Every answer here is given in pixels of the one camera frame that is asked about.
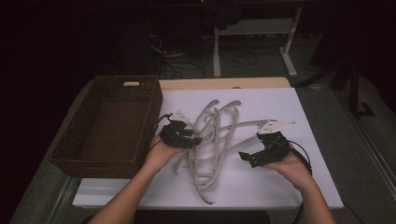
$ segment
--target dark background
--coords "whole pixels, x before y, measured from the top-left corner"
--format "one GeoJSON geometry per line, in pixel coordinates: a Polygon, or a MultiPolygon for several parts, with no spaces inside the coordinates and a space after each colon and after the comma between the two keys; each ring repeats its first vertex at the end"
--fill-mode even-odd
{"type": "MultiPolygon", "coordinates": [[[[158,72],[145,29],[146,11],[119,11],[115,15],[80,10],[86,6],[123,4],[8,0],[0,5],[1,223],[11,218],[69,106],[90,79],[158,72]]],[[[392,67],[395,13],[390,1],[311,7],[302,15],[298,29],[304,35],[325,30],[313,64],[331,66],[347,55],[396,111],[392,67]]],[[[168,38],[168,43],[199,40],[206,31],[201,11],[180,15],[184,20],[174,11],[155,14],[152,22],[156,34],[168,38]],[[186,27],[190,27],[188,32],[175,35],[175,28],[186,27]]]]}

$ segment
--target white tabletop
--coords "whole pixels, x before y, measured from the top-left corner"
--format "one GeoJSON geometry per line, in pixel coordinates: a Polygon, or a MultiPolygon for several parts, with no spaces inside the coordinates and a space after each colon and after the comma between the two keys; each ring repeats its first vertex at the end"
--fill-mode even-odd
{"type": "MultiPolygon", "coordinates": [[[[311,159],[313,176],[318,182],[330,208],[341,208],[338,191],[320,154],[303,108],[293,88],[234,89],[163,91],[161,115],[181,110],[191,121],[212,100],[219,100],[221,108],[234,100],[238,106],[238,122],[256,119],[296,121],[297,125],[282,131],[289,140],[305,148],[311,159]]],[[[231,146],[258,131],[257,127],[237,128],[231,146]]],[[[239,149],[253,153],[263,145],[239,149]]],[[[205,191],[214,203],[204,203],[192,183],[185,155],[177,155],[155,176],[143,200],[141,209],[279,209],[297,207],[301,203],[300,193],[277,172],[260,167],[251,168],[237,153],[230,151],[221,165],[215,186],[205,191]]],[[[82,179],[73,205],[101,207],[105,205],[126,183],[124,179],[82,179]]]]}

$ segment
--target table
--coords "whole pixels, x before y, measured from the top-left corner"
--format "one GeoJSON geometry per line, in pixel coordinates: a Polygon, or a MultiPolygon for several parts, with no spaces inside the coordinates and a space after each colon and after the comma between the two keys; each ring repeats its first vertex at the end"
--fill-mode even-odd
{"type": "MultiPolygon", "coordinates": [[[[224,101],[224,104],[235,96],[242,97],[242,104],[250,105],[241,107],[240,114],[245,118],[258,119],[257,111],[265,111],[269,117],[279,120],[291,119],[298,122],[298,128],[290,128],[282,132],[286,136],[300,143],[308,151],[314,170],[314,178],[323,191],[323,195],[330,208],[341,208],[343,204],[335,188],[326,164],[321,157],[318,145],[310,130],[295,90],[290,88],[285,78],[233,78],[233,79],[200,79],[200,80],[164,80],[163,109],[172,110],[175,106],[183,106],[180,102],[186,97],[194,98],[194,105],[199,99],[210,99],[213,95],[224,101]],[[242,90],[230,90],[238,87],[242,90]]],[[[183,112],[191,115],[194,110],[192,104],[184,105],[183,112]]],[[[235,141],[246,138],[249,133],[235,133],[235,141]]],[[[139,205],[140,209],[250,209],[268,210],[279,208],[293,208],[300,205],[300,193],[276,172],[251,169],[246,162],[242,162],[237,154],[232,154],[223,163],[221,175],[216,188],[208,192],[215,199],[213,205],[202,202],[190,182],[189,172],[179,169],[174,175],[172,164],[180,158],[173,158],[155,177],[144,199],[139,205]]],[[[106,204],[128,180],[110,179],[82,179],[73,205],[85,208],[101,207],[106,204]]]]}

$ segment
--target person's right hand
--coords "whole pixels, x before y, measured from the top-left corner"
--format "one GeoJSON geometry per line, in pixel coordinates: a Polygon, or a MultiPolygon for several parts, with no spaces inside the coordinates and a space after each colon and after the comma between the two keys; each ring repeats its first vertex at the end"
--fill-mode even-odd
{"type": "Polygon", "coordinates": [[[312,182],[315,183],[304,164],[291,152],[282,161],[272,162],[263,167],[278,171],[299,191],[310,187],[312,182]]]}

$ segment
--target dark floor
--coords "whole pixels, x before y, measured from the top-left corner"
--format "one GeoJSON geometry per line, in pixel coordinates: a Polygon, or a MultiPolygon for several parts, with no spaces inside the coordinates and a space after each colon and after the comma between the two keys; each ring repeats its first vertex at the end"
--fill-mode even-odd
{"type": "MultiPolygon", "coordinates": [[[[14,213],[68,108],[91,78],[131,74],[132,70],[143,74],[156,73],[161,78],[213,77],[210,38],[194,42],[194,45],[188,44],[187,52],[171,50],[172,47],[164,43],[172,55],[166,58],[135,49],[142,50],[141,57],[160,63],[137,67],[120,59],[127,58],[128,54],[122,56],[122,50],[103,44],[110,38],[109,34],[102,35],[103,30],[96,24],[107,17],[98,20],[83,16],[76,13],[70,4],[62,2],[26,6],[9,3],[5,6],[2,15],[7,20],[3,20],[1,25],[4,25],[5,34],[10,35],[2,37],[0,64],[6,71],[6,82],[2,83],[5,85],[2,88],[5,106],[2,108],[8,108],[8,116],[2,121],[7,124],[2,126],[7,134],[2,136],[5,146],[2,147],[0,167],[4,171],[2,179],[7,180],[1,182],[1,190],[9,193],[2,196],[2,223],[8,222],[14,213]],[[193,48],[192,57],[191,46],[200,46],[193,48]]],[[[277,50],[283,40],[284,36],[272,35],[222,38],[222,76],[286,77],[294,85],[323,70],[310,65],[319,38],[299,35],[290,51],[298,76],[290,78],[277,50]]],[[[151,44],[159,47],[157,41],[151,44]]],[[[394,113],[382,101],[376,86],[368,81],[370,78],[362,77],[360,101],[368,103],[375,116],[354,119],[347,108],[348,85],[334,91],[330,85],[334,75],[330,73],[309,88],[297,89],[304,111],[342,198],[365,223],[392,223],[396,220],[396,196],[392,191],[395,183],[392,175],[396,171],[394,113]],[[381,157],[385,164],[378,162],[381,157]]],[[[333,212],[340,223],[358,223],[345,208],[333,212]]],[[[26,213],[19,210],[13,222],[26,223],[26,220],[34,219],[26,215],[26,219],[21,221],[20,215],[26,213]]],[[[67,206],[60,222],[76,223],[92,213],[94,211],[67,206]]],[[[41,211],[41,214],[49,216],[50,211],[41,211]]],[[[269,216],[273,223],[291,222],[295,211],[269,211],[269,216]]]]}

